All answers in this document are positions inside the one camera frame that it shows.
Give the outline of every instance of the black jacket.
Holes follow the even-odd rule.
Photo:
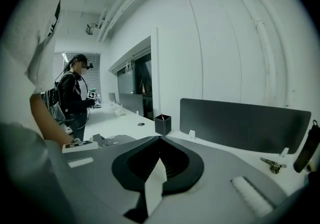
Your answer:
[[[81,99],[81,90],[75,79],[76,75],[76,73],[64,75],[60,81],[59,91],[62,95],[63,110],[67,110],[66,114],[87,112],[87,108],[95,104],[92,99]]]

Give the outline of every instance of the white wall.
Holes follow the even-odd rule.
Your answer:
[[[99,15],[72,11],[72,10],[61,10],[61,23],[59,25],[58,35],[59,37],[83,37],[95,40],[95,36],[87,35],[86,25],[89,23],[98,23]]]
[[[96,42],[95,40],[78,37],[60,37],[55,44],[55,52],[90,52],[107,53],[106,43]]]
[[[319,121],[320,44],[307,12],[299,0],[267,0],[267,6],[265,0],[251,1],[274,59],[271,102],[265,101],[266,60],[257,21],[242,0],[146,0],[113,32],[110,65],[157,35],[151,37],[157,42],[151,44],[152,58],[159,63],[159,83],[152,76],[160,91],[155,104],[172,115],[174,129],[184,97],[307,110]]]
[[[115,100],[116,102],[119,102],[118,77],[108,71],[110,63],[110,51],[107,48],[100,58],[100,86],[102,101],[109,100],[108,93],[115,93]]]
[[[111,62],[156,27],[160,111],[174,129],[181,98],[264,104],[262,49],[241,0],[147,0],[113,33]]]

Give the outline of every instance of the black rubber part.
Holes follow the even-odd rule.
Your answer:
[[[197,153],[165,136],[155,136],[119,155],[112,163],[112,173],[125,189],[144,193],[145,182],[159,158],[167,174],[163,196],[189,190],[204,172],[204,162]]]
[[[135,208],[124,214],[125,217],[137,223],[143,223],[148,218],[147,203],[144,193],[141,193]]]

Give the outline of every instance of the hand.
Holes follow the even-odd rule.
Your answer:
[[[30,108],[45,140],[57,142],[61,149],[64,144],[68,144],[73,140],[53,119],[40,94],[34,94],[30,97]]]
[[[96,104],[96,102],[95,102],[96,100],[94,100],[94,99],[87,98],[87,100],[90,103],[90,106],[94,106]]]

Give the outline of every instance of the white roller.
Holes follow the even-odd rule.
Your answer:
[[[244,177],[236,177],[231,183],[256,217],[261,218],[274,210],[272,205]]]

